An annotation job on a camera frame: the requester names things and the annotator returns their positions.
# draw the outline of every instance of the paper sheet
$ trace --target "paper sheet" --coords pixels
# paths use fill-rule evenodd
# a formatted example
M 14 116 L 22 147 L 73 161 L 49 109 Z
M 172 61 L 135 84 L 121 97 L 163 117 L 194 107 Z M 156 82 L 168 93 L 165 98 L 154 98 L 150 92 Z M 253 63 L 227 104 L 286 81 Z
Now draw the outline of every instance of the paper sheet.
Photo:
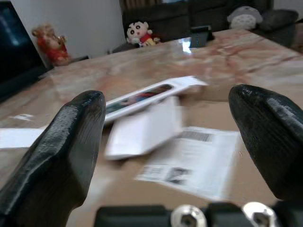
M 226 199 L 240 134 L 197 127 L 155 151 L 137 180 L 152 181 L 211 200 Z
M 0 149 L 28 148 L 41 135 L 41 129 L 0 129 Z

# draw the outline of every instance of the dark couch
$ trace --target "dark couch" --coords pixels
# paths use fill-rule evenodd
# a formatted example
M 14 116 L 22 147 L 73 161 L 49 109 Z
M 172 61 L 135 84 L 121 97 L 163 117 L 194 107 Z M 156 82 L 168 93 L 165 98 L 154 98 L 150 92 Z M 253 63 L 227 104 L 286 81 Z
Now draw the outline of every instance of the dark couch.
M 272 10 L 272 0 L 255 0 L 264 21 L 254 31 L 280 45 L 291 46 L 295 35 L 298 13 L 290 10 Z M 136 20 L 147 21 L 162 42 L 190 36 L 190 28 L 211 25 L 214 32 L 229 28 L 227 17 L 231 13 L 229 0 L 188 0 L 163 3 L 153 7 L 135 9 L 123 14 L 124 28 Z M 131 44 L 123 44 L 113 52 L 134 49 Z

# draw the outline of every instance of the curtain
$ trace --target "curtain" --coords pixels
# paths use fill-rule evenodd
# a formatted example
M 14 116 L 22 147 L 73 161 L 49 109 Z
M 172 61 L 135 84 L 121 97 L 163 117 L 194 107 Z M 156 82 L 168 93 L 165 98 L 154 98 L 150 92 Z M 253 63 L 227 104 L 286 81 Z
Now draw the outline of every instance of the curtain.
M 162 3 L 163 0 L 120 0 L 122 11 L 153 6 Z

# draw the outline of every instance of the white wall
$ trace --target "white wall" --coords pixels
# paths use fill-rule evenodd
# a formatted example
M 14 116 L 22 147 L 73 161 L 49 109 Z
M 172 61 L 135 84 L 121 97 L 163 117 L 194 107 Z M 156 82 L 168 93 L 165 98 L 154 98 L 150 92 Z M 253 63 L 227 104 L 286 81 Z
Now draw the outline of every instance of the white wall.
M 125 42 L 119 0 L 11 0 L 24 27 L 51 23 L 72 57 L 97 57 Z
M 119 0 L 72 0 L 78 3 L 92 57 L 126 42 Z
M 303 18 L 303 0 L 275 0 L 276 9 L 294 9 Z

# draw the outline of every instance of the teddy bear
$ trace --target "teddy bear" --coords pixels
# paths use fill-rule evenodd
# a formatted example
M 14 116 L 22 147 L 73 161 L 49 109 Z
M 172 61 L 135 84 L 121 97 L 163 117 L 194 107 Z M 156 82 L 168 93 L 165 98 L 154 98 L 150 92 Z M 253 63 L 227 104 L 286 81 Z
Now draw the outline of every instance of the teddy bear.
M 71 57 L 65 47 L 65 37 L 57 37 L 50 24 L 43 24 L 34 28 L 32 34 L 37 38 L 39 48 L 54 66 L 67 65 L 71 62 Z
M 160 38 L 152 36 L 152 30 L 149 29 L 148 23 L 140 20 L 129 25 L 126 31 L 126 40 L 139 47 L 153 46 L 160 42 Z
M 259 11 L 250 6 L 237 8 L 227 17 L 230 28 L 252 30 L 262 23 L 263 17 Z

